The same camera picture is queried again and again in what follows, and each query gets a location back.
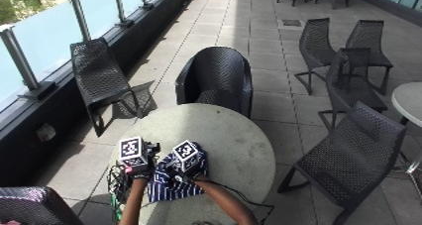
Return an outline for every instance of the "hand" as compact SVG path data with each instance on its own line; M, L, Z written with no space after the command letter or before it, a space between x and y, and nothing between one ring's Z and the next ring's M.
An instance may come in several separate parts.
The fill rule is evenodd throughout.
M143 178L149 181L150 177L154 174L154 170L155 170L155 159L147 156L147 166L143 169L139 169L135 171L127 171L126 173L133 180Z

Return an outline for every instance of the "white round table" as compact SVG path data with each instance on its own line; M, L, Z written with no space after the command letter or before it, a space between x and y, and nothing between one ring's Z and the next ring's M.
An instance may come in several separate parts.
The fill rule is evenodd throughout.
M406 124L411 121L415 125L422 127L422 82L411 82L399 85L391 95L391 102L400 113L403 118L400 124ZM422 163L422 153L416 156L412 162L408 161L406 156L400 153L400 158L404 164L395 168L395 170L403 171L408 174L415 188L422 198L422 171L419 165Z
M151 112L121 138L135 136L161 144L161 159L185 140L198 142L207 152L210 179L236 189L250 201L263 201L275 174L274 152L264 134L240 114L207 104L179 105ZM110 165L117 151L115 147ZM234 224L204 194L149 203L145 191L139 224L187 225L210 220Z

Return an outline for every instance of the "striped fabric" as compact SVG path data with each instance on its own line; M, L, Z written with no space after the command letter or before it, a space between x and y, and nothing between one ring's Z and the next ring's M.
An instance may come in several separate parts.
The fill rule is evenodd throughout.
M199 151L199 171L203 175L208 175L207 153L194 143ZM204 193L202 189L190 182L178 182L173 180L174 175L165 170L166 164L173 160L170 153L161 162L158 162L154 172L154 178L147 183L149 202L159 200L174 200Z

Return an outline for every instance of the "tile floor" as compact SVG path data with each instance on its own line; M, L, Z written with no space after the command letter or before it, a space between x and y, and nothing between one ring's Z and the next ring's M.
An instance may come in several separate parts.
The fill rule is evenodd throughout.
M303 23L311 18L331 18L332 46L344 45L358 19L384 21L383 51L394 62L390 73L386 115L399 120L390 104L390 94L399 84L422 79L422 29L360 0L343 0L332 10L328 0L318 5L291 0L191 0L161 39L142 57L130 74L130 84L151 82L150 92L157 110L175 105L174 80L187 59L208 46L235 48L248 59L252 74L251 120L271 142L276 174L266 203L275 210L266 224L331 224L340 211L314 187L284 194L275 187L290 165L326 136L327 130L316 115L330 108L324 83L315 77L314 94L307 95L294 73L306 69L298 52ZM286 27L282 20L299 20L302 27ZM370 77L379 82L382 70ZM107 205L105 172L111 148L134 119L117 119L103 135L95 138L87 120L82 120L34 184L50 186L85 224L113 224ZM408 125L403 152L411 157L422 148L422 130ZM392 173L351 215L346 224L420 224L422 207L410 180Z

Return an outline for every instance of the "metal railing post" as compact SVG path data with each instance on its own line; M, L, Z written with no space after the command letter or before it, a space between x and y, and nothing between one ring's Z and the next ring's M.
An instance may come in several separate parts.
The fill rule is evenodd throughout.
M133 25L133 20L127 20L126 17L123 16L121 0L115 0L115 4L117 4L117 10L118 10L118 19L119 19L118 26L129 28Z
M151 3L147 3L146 0L142 0L143 6L142 8L146 10L150 10L151 8L154 8L154 5Z
M27 60L25 58L23 51L18 45L11 28L0 32L3 46L9 52L10 58L15 64L17 70L22 76L23 84L29 91L22 95L17 95L21 98L39 101L55 87L55 83L50 81L38 82L34 73L31 72Z
M87 30L87 25L86 25L86 20L83 19L82 16L82 11L79 7L79 1L78 0L70 0L70 4L73 6L75 18L77 18L77 23L78 23L78 28L82 36L83 41L90 40L90 35L89 35L89 30Z
M34 73L30 70L22 49L17 43L11 29L5 29L1 32L1 39L11 60L15 64L15 67L23 78L25 85L27 86L29 90L39 88L39 83L37 81Z

